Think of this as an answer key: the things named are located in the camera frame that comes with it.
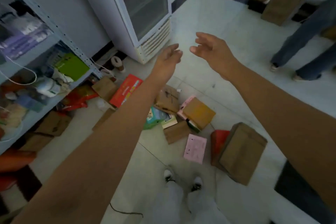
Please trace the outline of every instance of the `hand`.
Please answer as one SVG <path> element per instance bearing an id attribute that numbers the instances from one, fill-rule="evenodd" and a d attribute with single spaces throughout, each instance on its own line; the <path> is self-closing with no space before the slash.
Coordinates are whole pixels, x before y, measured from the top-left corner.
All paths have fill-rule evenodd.
<path id="1" fill-rule="evenodd" d="M 240 65 L 239 61 L 233 56 L 226 42 L 214 35 L 197 32 L 195 42 L 198 46 L 191 46 L 190 51 L 205 59 L 210 67 L 228 80 L 230 73 Z"/>
<path id="2" fill-rule="evenodd" d="M 176 50 L 179 44 L 172 44 L 165 48 L 157 57 L 149 79 L 162 88 L 173 76 L 176 64 L 181 62 L 183 52 Z"/>

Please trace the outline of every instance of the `white wall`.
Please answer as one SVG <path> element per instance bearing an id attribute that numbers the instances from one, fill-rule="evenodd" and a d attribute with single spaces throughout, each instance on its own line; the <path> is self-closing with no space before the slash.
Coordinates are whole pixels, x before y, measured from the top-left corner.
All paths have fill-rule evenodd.
<path id="1" fill-rule="evenodd" d="M 35 0 L 65 34 L 91 57 L 109 41 L 87 0 Z"/>

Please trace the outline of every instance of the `glass door refrigerator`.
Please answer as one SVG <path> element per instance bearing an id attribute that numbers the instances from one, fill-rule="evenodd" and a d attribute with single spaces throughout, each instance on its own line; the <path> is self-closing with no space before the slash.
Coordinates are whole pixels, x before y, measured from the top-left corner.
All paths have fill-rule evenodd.
<path id="1" fill-rule="evenodd" d="M 170 0 L 88 0 L 117 49 L 145 64 L 170 39 Z"/>

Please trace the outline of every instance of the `forearm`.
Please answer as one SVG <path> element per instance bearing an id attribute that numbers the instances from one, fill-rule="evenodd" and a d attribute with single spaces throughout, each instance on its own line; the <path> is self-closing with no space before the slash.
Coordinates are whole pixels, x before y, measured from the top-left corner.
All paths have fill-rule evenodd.
<path id="1" fill-rule="evenodd" d="M 100 221 L 159 90 L 160 86 L 150 77 L 145 80 L 119 110 L 57 168 L 15 221 L 34 222 L 31 216 L 34 211 L 43 213 L 41 221 L 49 223 Z"/>
<path id="2" fill-rule="evenodd" d="M 239 64 L 229 80 L 295 169 L 336 211 L 336 120 Z"/>

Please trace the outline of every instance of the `pink box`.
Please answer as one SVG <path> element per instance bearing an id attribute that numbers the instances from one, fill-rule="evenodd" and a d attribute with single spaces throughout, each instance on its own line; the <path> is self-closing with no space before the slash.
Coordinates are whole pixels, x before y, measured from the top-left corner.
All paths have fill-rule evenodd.
<path id="1" fill-rule="evenodd" d="M 189 134 L 183 157 L 187 160 L 203 163 L 207 139 Z"/>
<path id="2" fill-rule="evenodd" d="M 191 102 L 193 98 L 195 98 L 195 95 L 190 96 L 184 103 L 181 105 L 180 110 L 177 112 L 178 116 L 180 116 L 182 119 L 186 120 L 187 117 L 183 113 L 183 108 L 187 106 Z"/>

